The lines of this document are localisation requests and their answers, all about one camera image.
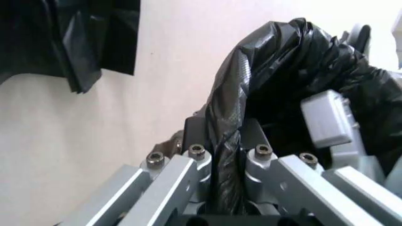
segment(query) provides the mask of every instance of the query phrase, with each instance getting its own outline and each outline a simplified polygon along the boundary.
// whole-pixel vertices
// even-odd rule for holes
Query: crumpled plastic
[[[300,101],[328,89],[349,98],[367,154],[390,172],[402,154],[402,90],[390,73],[303,18],[268,22],[226,57],[204,106],[213,213],[248,213],[236,161],[245,118],[259,121],[279,156],[325,153],[311,143]]]
[[[87,92],[101,68],[133,74],[140,0],[0,3],[0,84],[15,74],[65,77]]]

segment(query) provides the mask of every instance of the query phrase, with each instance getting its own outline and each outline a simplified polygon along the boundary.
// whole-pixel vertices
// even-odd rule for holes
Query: black plastic bag
[[[0,3],[0,84],[15,74],[66,77],[87,92],[101,68],[133,74],[140,1]]]
[[[279,156],[325,153],[312,145],[300,101],[328,89],[350,99],[367,153],[390,172],[402,154],[402,90],[390,73],[303,18],[268,22],[224,60],[198,113],[213,146],[212,213],[249,214],[238,161],[245,118],[259,121]],[[164,145],[155,147],[172,155],[173,145]]]

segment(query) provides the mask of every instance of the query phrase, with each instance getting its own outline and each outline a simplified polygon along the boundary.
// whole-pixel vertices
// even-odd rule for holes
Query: white wall
[[[356,22],[388,29],[398,2],[143,0],[135,77],[104,71],[84,95],[31,74],[0,86],[1,223],[55,224],[120,165],[138,165],[206,101],[232,47],[267,21],[304,16],[331,34]]]

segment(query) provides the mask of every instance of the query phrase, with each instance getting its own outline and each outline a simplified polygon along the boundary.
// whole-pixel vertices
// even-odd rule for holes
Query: gray metal bar
[[[173,156],[119,225],[164,225],[171,214],[184,211],[198,182],[197,163]]]
[[[381,225],[295,155],[273,160],[262,182],[289,214],[312,212],[328,226]]]
[[[60,226],[110,226],[133,206],[150,183],[148,173],[123,165]]]
[[[402,225],[402,200],[352,167],[322,176],[384,225]]]

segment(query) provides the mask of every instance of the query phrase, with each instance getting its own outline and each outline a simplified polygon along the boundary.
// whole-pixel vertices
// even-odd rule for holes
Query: bolt head
[[[269,160],[271,158],[273,151],[271,146],[259,144],[256,146],[255,155],[256,158],[261,160]]]
[[[205,158],[205,148],[200,144],[191,145],[188,148],[188,156],[194,160],[203,160]]]
[[[160,169],[165,164],[165,156],[162,152],[151,152],[146,157],[146,166],[150,169]]]
[[[303,161],[305,164],[307,164],[308,166],[310,166],[313,169],[315,169],[315,167],[318,164],[317,157],[310,153],[306,153],[306,152],[300,153],[299,158],[301,159],[301,161]]]

